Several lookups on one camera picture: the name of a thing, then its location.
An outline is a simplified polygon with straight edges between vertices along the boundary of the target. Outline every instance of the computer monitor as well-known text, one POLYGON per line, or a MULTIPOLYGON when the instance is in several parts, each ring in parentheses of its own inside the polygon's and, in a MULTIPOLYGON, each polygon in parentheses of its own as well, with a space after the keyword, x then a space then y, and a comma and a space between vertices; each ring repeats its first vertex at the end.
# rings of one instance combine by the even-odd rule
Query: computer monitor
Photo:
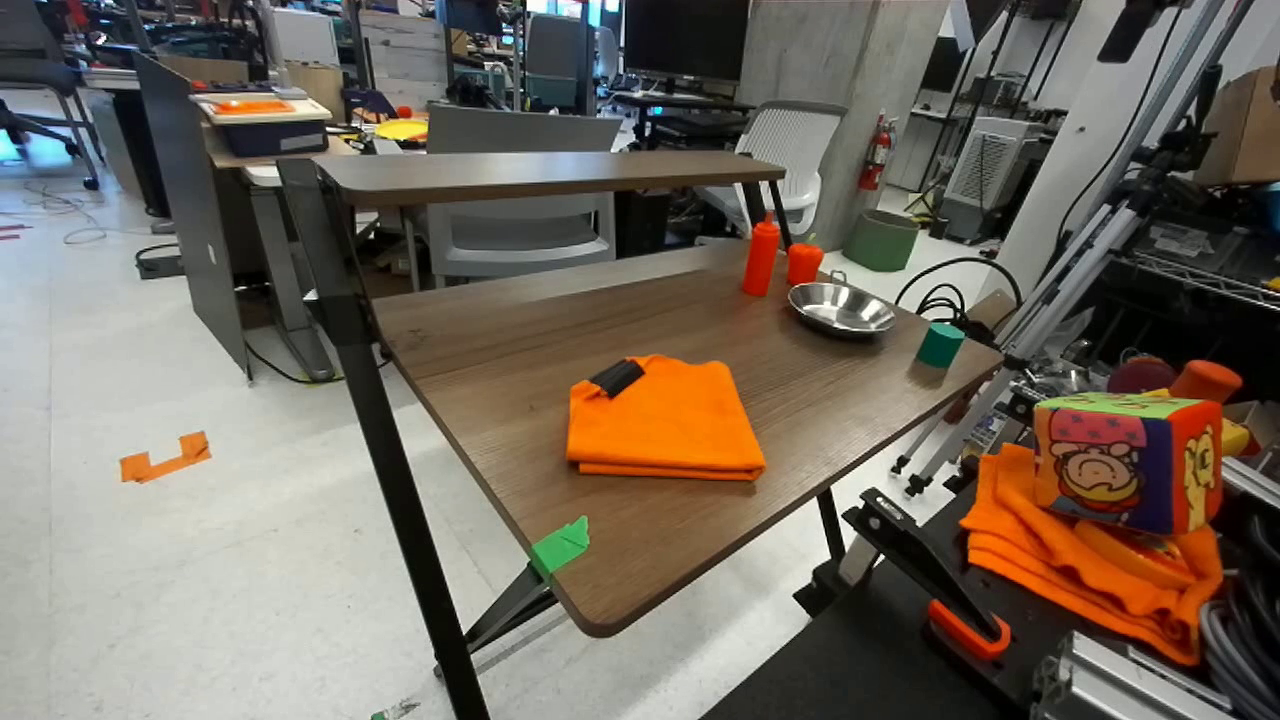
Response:
POLYGON ((438 21, 462 33, 503 38, 498 0, 438 0, 438 21))
POLYGON ((750 0, 628 0, 628 71, 735 80, 743 71, 750 0))

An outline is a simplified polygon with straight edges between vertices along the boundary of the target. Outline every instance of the silver bowl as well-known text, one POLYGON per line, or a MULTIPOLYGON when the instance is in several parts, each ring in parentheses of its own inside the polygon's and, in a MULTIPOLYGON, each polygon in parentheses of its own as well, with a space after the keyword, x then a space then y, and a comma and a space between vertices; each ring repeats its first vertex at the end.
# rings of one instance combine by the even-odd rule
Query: silver bowl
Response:
POLYGON ((809 279, 790 291, 793 313, 834 335, 886 335, 896 309, 841 279, 809 279))

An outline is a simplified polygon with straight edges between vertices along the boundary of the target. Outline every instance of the brown tabletop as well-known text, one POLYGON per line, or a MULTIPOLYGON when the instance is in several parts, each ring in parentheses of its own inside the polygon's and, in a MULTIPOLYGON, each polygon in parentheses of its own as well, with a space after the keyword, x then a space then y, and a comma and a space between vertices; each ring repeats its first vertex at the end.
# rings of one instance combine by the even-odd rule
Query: brown tabletop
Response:
POLYGON ((316 158, 362 209, 503 200, 617 188, 760 184, 784 167, 735 152, 454 152, 454 158, 316 158))
POLYGON ((849 345, 802 328, 781 286, 750 299, 735 279, 742 248, 694 248, 377 299, 399 373, 520 543, 591 519, 591 547, 554 580, 591 637, 620 632, 998 368, 998 351, 964 345, 950 376, 923 382, 916 318, 849 345), (758 484, 575 475, 567 385, 638 351, 723 360, 770 471, 758 484))

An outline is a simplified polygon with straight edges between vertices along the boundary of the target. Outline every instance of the orange towel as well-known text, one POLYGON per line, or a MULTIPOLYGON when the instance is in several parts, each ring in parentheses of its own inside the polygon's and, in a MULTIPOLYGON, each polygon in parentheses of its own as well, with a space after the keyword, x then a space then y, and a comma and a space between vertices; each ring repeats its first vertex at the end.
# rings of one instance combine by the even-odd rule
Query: orange towel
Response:
POLYGON ((765 454, 728 366, 639 358, 639 382, 609 395, 567 388, 567 464, 587 475, 758 481, 765 454))
POLYGON ((1033 500, 1038 454, 983 455, 970 529, 970 564, 998 574, 1117 637, 1146 639, 1175 666, 1201 666, 1201 603, 1224 583, 1212 529, 1173 537, 1193 583, 1131 575, 1033 500))

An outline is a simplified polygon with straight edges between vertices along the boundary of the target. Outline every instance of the gray floor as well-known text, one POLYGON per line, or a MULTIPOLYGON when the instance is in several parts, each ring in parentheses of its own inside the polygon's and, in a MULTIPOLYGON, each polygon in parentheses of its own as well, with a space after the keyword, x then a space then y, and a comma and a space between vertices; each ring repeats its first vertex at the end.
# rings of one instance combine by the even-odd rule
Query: gray floor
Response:
MULTIPOLYGON (((185 279, 135 279, 156 242, 142 206, 112 181, 86 191, 53 146, 19 161, 0 139, 0 225, 23 225, 0 242, 0 717, 353 720, 404 697, 450 717, 343 388, 250 385, 185 279), (121 484, 121 455, 167 455, 194 430, 208 464, 121 484)), ((950 253, 923 243, 914 267, 950 253)), ((904 272, 860 279, 891 291, 904 272)), ((396 368, 386 382, 471 619, 520 547, 396 368)), ((896 489, 886 464, 841 506, 896 489)), ((819 558, 804 508, 617 639, 554 614, 482 657, 493 717, 702 717, 802 632, 793 587, 819 558)))

